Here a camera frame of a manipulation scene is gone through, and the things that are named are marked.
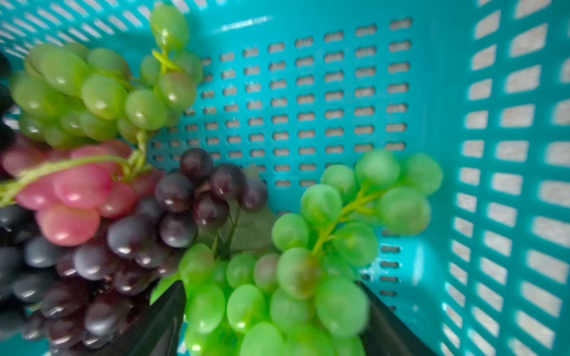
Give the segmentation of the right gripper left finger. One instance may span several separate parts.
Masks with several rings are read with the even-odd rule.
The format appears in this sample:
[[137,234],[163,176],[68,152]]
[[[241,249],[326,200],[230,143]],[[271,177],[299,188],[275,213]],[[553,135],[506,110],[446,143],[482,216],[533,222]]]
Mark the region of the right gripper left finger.
[[104,356],[176,355],[183,326],[186,293],[178,281],[119,338],[95,352]]

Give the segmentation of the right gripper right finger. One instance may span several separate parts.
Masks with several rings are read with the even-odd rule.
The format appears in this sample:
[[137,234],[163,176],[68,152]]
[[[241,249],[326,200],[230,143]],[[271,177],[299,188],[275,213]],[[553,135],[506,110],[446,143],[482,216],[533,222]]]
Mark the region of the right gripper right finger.
[[368,356],[436,356],[362,282],[356,282],[370,301],[369,322],[361,335]]

